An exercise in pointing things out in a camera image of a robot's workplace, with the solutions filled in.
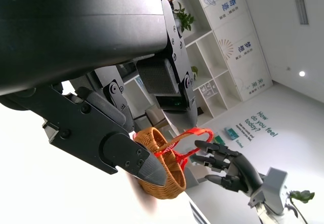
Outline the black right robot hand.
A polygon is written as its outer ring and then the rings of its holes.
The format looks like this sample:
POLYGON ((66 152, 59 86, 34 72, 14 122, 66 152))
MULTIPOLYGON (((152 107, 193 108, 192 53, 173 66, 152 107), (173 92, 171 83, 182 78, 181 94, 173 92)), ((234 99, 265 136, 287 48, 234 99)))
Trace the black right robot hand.
POLYGON ((241 191, 248 197, 261 187, 263 179, 243 154, 230 150, 226 145, 202 140, 196 140, 195 146, 211 154, 209 157, 193 156, 197 163, 209 167, 214 172, 226 173, 225 176, 208 174, 205 176, 206 180, 229 191, 241 191))

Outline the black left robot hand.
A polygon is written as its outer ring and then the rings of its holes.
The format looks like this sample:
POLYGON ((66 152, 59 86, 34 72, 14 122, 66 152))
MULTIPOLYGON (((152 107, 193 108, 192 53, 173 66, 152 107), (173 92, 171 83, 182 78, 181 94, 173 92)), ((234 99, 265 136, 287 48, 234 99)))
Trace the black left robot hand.
POLYGON ((196 125, 193 74, 168 0, 1 0, 1 104, 45 120, 53 146, 108 173, 163 186, 142 143, 117 65, 135 63, 159 108, 196 125))

